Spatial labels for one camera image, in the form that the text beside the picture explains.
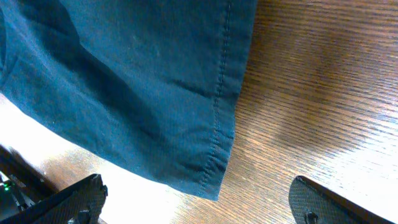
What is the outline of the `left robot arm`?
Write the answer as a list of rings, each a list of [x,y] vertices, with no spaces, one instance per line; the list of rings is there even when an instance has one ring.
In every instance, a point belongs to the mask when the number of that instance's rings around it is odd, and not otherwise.
[[[55,194],[57,187],[14,149],[1,147],[1,220]]]

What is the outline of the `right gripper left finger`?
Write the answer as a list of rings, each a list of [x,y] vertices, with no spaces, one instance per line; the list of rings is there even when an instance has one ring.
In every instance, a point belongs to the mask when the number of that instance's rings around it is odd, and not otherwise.
[[[1,224],[97,224],[107,196],[101,176],[92,174]]]

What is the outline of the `navy blue shorts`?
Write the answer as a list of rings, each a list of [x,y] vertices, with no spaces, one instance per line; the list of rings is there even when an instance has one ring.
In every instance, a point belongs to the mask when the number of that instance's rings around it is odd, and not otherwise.
[[[252,0],[3,0],[1,93],[97,156],[217,200]]]

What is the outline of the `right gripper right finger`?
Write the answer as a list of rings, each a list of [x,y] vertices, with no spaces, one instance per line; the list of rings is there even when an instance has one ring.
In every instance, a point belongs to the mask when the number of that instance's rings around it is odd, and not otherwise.
[[[298,224],[393,224],[302,175],[290,185],[289,206]]]

